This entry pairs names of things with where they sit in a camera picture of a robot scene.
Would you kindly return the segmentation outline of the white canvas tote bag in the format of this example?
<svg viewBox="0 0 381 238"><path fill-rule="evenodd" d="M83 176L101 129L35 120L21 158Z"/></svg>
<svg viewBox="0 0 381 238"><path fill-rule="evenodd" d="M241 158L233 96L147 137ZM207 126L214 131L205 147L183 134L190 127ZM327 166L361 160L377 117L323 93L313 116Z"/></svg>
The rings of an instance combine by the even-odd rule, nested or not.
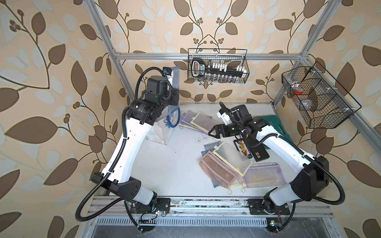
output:
<svg viewBox="0 0 381 238"><path fill-rule="evenodd" d="M154 104L154 118L155 122L153 127L148 132L146 139L152 142L167 145L169 139L175 130L175 127L180 121L180 108L175 112L173 116L168 116L168 106L170 105L169 92L155 94L152 91L146 90L145 100L152 102Z"/></svg>

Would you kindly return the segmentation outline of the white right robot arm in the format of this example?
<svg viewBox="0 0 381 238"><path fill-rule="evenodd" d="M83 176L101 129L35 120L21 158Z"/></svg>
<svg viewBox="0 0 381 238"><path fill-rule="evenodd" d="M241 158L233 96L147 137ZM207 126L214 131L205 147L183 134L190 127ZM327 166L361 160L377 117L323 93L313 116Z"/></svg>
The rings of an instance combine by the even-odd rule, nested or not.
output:
<svg viewBox="0 0 381 238"><path fill-rule="evenodd" d="M208 135L221 137L240 136L251 151L262 151L266 147L280 156L297 174L290 183L269 191L263 198L263 209L273 213L277 208L291 202L317 200L329 205L340 205L345 201L345 191L339 180L329 171L329 162L302 150L291 140L280 134L263 118L253 118L245 105L231 109L220 103L217 115L223 123L214 126ZM327 200L318 196L330 182L338 189L339 198Z"/></svg>

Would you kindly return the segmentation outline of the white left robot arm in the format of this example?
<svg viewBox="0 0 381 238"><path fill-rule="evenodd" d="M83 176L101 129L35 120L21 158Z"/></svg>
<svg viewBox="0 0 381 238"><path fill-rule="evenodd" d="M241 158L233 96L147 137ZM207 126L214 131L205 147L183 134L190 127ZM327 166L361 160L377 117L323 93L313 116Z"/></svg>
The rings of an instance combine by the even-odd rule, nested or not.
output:
<svg viewBox="0 0 381 238"><path fill-rule="evenodd" d="M147 213L157 211L157 194L131 176L132 167L146 135L167 106L178 105L178 97L177 89L173 88L166 76L152 76L148 79L142 95L123 110L123 134L116 151L103 171L93 175L92 181L96 186L79 204L75 212L77 221L91 220L120 201L143 205ZM118 199L92 215L82 216L84 205L101 187L118 196Z"/></svg>

